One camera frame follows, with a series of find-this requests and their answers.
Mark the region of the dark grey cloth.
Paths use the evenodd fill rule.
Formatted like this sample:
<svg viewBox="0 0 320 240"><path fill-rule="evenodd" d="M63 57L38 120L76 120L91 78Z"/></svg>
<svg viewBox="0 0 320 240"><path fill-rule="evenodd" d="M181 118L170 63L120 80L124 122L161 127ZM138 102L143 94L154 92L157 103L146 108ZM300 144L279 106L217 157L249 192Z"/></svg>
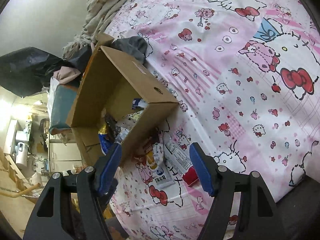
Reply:
<svg viewBox="0 0 320 240"><path fill-rule="evenodd" d="M151 44L149 44L146 39L140 36L119 38L112 42L110 47L131 55L141 64L144 64L146 58L153 53L153 47Z"/></svg>

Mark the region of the cardboard box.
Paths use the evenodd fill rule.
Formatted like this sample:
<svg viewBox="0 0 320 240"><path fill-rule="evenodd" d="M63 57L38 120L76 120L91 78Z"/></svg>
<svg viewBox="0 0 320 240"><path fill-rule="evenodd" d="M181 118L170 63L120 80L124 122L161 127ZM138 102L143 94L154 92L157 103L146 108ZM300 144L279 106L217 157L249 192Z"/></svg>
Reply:
<svg viewBox="0 0 320 240"><path fill-rule="evenodd" d="M139 61L110 48L112 42L110 35L98 36L66 121L86 165L94 165L103 155L98 138L103 112L119 121L133 113L135 98L146 102L142 116L121 142L124 162L150 131L178 107L174 96Z"/></svg>

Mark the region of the dark chocolate snack packet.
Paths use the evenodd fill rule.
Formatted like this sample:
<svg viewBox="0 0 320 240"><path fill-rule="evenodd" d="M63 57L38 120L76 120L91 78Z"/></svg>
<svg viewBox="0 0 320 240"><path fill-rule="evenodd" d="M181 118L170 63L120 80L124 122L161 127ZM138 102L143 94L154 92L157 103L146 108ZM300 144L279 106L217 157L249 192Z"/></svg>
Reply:
<svg viewBox="0 0 320 240"><path fill-rule="evenodd" d="M117 131L117 128L116 128L116 120L109 114L106 114L105 117L104 117L104 120L106 122L106 126L107 126L107 129L108 129L108 136L110 138L110 140L112 142L115 141L116 139L116 136L118 134L118 131Z"/></svg>

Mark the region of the black plastic bag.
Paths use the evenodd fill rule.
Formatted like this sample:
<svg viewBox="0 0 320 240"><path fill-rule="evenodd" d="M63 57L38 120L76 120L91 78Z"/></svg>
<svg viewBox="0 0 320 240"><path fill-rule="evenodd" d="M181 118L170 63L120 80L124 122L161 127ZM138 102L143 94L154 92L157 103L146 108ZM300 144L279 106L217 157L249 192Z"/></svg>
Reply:
<svg viewBox="0 0 320 240"><path fill-rule="evenodd" d="M20 98L32 96L50 86L50 78L61 67L81 73L92 55L85 46L70 59L64 60L35 47L27 47L1 56L1 87Z"/></svg>

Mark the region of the pink cloth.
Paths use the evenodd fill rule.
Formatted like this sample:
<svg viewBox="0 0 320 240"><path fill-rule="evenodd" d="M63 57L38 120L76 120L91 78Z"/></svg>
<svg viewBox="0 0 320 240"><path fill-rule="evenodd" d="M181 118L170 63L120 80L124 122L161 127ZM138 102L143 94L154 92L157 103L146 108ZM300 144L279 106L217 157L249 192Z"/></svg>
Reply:
<svg viewBox="0 0 320 240"><path fill-rule="evenodd" d="M76 79L80 74L81 72L76 68L62 66L59 70L54 72L53 77L59 84L65 85Z"/></svg>

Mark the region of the red white snack bar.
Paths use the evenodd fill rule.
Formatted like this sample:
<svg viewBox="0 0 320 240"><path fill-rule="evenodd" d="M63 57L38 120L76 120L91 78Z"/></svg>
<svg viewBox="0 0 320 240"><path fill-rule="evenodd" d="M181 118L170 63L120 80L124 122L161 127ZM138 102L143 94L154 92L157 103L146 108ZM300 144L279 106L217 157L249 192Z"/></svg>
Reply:
<svg viewBox="0 0 320 240"><path fill-rule="evenodd" d="M187 187L193 187L199 181L190 158L171 138L164 143L164 157L176 181L182 181Z"/></svg>

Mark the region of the milk drink sachet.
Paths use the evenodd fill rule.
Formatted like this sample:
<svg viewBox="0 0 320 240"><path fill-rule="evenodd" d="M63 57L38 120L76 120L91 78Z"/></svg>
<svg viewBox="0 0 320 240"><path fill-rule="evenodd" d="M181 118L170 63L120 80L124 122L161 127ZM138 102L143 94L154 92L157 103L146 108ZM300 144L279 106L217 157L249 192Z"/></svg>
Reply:
<svg viewBox="0 0 320 240"><path fill-rule="evenodd" d="M143 145L143 151L146 165L151 170L158 189L174 185L174 180L165 165L163 133L159 129L152 130L150 137Z"/></svg>

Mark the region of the teal storage box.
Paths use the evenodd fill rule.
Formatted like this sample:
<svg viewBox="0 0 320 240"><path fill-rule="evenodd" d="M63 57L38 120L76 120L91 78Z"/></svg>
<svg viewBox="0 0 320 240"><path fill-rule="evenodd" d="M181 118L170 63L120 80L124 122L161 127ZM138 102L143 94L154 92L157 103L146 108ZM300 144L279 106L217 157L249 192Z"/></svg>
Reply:
<svg viewBox="0 0 320 240"><path fill-rule="evenodd" d="M76 98L79 84L77 80L61 84L55 77L51 77L47 103L51 135L71 131L67 118Z"/></svg>

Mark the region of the yellow cartoon snack packet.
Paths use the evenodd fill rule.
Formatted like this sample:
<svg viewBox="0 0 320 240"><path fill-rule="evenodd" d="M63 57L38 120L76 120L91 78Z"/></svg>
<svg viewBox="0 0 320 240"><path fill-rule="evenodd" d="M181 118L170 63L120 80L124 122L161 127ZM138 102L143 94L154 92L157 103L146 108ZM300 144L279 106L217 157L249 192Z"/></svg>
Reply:
<svg viewBox="0 0 320 240"><path fill-rule="evenodd" d="M127 115L127 124L129 127L133 127L135 126L135 124L137 123L137 121L140 119L140 117L142 116L144 110L140 110L137 111L135 113L129 114Z"/></svg>

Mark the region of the pink cartoon print bedsheet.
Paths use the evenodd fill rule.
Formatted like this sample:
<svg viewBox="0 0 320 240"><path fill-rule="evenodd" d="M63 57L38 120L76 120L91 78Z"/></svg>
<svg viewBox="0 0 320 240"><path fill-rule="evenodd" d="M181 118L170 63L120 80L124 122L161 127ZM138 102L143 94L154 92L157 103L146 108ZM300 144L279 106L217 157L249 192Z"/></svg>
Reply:
<svg viewBox="0 0 320 240"><path fill-rule="evenodd" d="M219 165L258 171L276 202L319 180L319 33L299 0L128 0L107 28L139 35L178 101L164 152L193 142Z"/></svg>

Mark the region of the blue snack bag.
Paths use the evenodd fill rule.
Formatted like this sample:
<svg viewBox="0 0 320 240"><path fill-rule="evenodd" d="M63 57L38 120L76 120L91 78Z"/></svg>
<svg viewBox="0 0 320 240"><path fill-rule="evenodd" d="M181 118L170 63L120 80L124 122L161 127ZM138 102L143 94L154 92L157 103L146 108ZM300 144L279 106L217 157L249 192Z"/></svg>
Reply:
<svg viewBox="0 0 320 240"><path fill-rule="evenodd" d="M106 126L106 122L104 122L100 126L98 131L98 137L100 141L101 151L104 155L107 155L108 151L110 150L114 142L112 142L108 136L108 129Z"/></svg>

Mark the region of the beige floral blanket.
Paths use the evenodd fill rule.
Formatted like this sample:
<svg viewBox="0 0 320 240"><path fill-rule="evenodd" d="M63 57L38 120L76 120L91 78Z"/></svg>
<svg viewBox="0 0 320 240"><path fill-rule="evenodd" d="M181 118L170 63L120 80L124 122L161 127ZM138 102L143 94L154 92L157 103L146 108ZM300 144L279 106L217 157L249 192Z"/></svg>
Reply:
<svg viewBox="0 0 320 240"><path fill-rule="evenodd" d="M70 59L86 45L97 43L100 33L103 33L112 19L127 0L86 0L86 18L81 32L74 40L63 47L64 59Z"/></svg>

